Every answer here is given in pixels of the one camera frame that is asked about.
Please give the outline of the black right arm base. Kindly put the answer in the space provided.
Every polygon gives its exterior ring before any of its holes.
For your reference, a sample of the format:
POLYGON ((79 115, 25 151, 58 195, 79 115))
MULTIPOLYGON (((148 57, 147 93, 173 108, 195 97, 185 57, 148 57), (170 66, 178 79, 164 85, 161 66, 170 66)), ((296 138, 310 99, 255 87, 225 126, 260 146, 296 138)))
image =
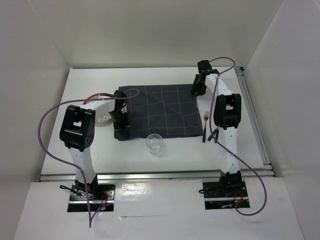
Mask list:
POLYGON ((224 210, 237 208, 250 208, 250 201, 244 181, 240 186, 221 190, 218 182, 203 182, 202 189, 198 191, 204 197, 206 210, 224 210))

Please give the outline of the clear plastic cup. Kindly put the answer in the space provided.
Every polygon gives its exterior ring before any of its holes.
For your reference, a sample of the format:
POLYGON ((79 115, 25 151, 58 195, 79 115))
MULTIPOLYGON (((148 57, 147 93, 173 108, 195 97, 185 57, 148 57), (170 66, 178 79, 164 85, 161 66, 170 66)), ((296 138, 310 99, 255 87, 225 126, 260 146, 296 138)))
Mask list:
POLYGON ((153 133, 147 136, 145 144, 151 155, 155 157, 160 157, 162 155, 164 142, 162 136, 159 134, 153 133))

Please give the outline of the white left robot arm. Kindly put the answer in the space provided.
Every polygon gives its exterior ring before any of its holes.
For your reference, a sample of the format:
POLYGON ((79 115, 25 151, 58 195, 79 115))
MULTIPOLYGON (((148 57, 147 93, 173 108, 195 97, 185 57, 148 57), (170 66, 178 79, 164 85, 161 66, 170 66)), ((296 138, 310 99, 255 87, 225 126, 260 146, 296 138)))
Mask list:
POLYGON ((130 137, 128 113, 123 111, 127 100, 123 91, 105 94, 81 106, 66 108, 59 138, 68 148, 76 169, 76 189, 88 200, 99 193, 98 177, 92 165, 90 147, 94 141, 96 120, 108 113, 113 120, 114 137, 127 140, 130 137))

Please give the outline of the dark checked cloth napkin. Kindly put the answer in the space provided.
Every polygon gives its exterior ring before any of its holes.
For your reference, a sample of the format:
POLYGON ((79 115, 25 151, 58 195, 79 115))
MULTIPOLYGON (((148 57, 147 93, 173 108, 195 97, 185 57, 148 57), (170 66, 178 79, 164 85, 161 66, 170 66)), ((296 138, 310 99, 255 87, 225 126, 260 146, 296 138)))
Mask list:
POLYGON ((130 98, 126 104, 128 136, 114 133, 119 141, 146 138, 158 134, 162 138, 190 138, 203 134, 197 98, 191 84, 120 86, 130 98))

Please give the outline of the floral plate orange rim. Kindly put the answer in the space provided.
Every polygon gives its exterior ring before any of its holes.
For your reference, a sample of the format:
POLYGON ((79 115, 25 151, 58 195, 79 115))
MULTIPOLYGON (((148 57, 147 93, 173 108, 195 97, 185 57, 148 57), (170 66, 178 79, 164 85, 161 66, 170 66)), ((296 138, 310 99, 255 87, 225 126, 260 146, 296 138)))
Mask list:
MULTIPOLYGON (((106 93, 95 93, 91 96, 89 96, 82 104, 86 105, 92 101, 92 99, 98 99, 99 97, 106 97, 106 93)), ((96 124, 105 124, 108 121, 110 121, 112 117, 109 115, 109 113, 104 113, 99 118, 95 120, 96 124)))

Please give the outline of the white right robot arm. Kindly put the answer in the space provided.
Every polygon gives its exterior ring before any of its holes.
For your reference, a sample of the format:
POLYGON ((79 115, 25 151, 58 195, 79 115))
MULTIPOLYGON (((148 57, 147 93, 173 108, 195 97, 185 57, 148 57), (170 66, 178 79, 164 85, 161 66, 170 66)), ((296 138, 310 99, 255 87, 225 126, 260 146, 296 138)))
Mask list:
POLYGON ((218 74, 216 69, 200 70, 195 76, 191 93, 203 96, 207 88, 213 92, 215 104, 212 117, 217 129, 210 136, 215 137, 215 143, 227 148, 216 189, 222 196, 231 197, 242 184, 241 169, 235 157, 238 153, 237 133, 242 115, 242 97, 232 92, 218 74))

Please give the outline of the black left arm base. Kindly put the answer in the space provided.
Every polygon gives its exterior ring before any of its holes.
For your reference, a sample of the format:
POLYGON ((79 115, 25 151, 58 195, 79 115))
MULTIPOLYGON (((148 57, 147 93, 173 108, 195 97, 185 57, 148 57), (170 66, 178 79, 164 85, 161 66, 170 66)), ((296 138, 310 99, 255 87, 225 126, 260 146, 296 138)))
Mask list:
MULTIPOLYGON (((68 213, 82 213, 87 212, 87 198, 84 190, 77 190, 76 185, 73 183, 71 187, 60 185, 60 189, 69 192, 68 200, 68 213)), ((115 199, 116 185, 100 184, 97 187, 96 193, 89 193, 88 199, 90 203, 91 212, 113 212, 114 199, 115 199)))

